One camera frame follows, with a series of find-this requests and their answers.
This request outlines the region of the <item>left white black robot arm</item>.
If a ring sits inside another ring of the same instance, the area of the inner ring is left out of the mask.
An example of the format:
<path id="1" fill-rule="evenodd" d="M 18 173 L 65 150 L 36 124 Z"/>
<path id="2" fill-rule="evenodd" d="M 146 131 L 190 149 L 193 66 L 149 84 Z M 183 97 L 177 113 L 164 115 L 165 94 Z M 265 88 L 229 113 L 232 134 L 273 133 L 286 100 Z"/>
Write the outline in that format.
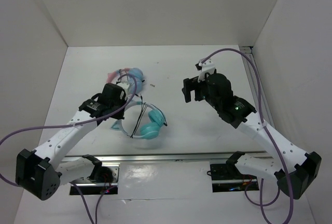
<path id="1" fill-rule="evenodd" d="M 15 182 L 44 201 L 60 185 L 79 178 L 96 182 L 102 177 L 102 162 L 92 155 L 63 163 L 63 158 L 89 132 L 109 117 L 122 119 L 127 102 L 127 83 L 107 83 L 103 91 L 84 101 L 68 122 L 52 138 L 32 151 L 23 149 L 17 155 Z"/>

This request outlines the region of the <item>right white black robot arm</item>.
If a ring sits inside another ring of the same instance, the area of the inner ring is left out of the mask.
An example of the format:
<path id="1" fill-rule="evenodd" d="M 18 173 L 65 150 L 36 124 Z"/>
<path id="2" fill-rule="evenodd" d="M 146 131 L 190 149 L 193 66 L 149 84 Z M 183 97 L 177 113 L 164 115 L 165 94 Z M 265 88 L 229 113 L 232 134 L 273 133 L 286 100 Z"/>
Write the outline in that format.
<path id="1" fill-rule="evenodd" d="M 234 95 L 231 82 L 219 73 L 208 74 L 205 80 L 198 77 L 183 81 L 185 102 L 205 100 L 218 116 L 252 140 L 256 141 L 273 159 L 269 162 L 256 159 L 244 152 L 235 152 L 228 160 L 226 172 L 231 178 L 242 174 L 276 181 L 278 189 L 295 200 L 316 179 L 322 158 L 316 152 L 308 153 L 286 139 L 260 115 L 248 101 Z"/>

